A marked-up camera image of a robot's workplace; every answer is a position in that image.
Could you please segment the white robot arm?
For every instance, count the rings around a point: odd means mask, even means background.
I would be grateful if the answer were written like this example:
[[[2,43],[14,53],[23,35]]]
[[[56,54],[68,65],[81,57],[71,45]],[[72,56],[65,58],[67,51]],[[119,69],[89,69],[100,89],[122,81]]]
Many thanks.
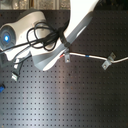
[[[70,18],[58,29],[47,22],[42,11],[26,10],[15,22],[0,27],[0,54],[15,65],[31,55],[36,68],[49,70],[88,26],[98,1],[70,0]]]

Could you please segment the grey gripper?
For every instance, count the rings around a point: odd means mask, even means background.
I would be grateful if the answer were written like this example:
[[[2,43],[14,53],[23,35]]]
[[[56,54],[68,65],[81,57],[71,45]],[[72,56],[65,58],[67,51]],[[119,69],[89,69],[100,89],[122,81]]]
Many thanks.
[[[19,58],[19,59],[17,59],[16,57],[9,58],[5,53],[0,54],[0,67],[1,68],[12,65],[15,70],[20,70],[23,62],[24,62],[23,58]]]

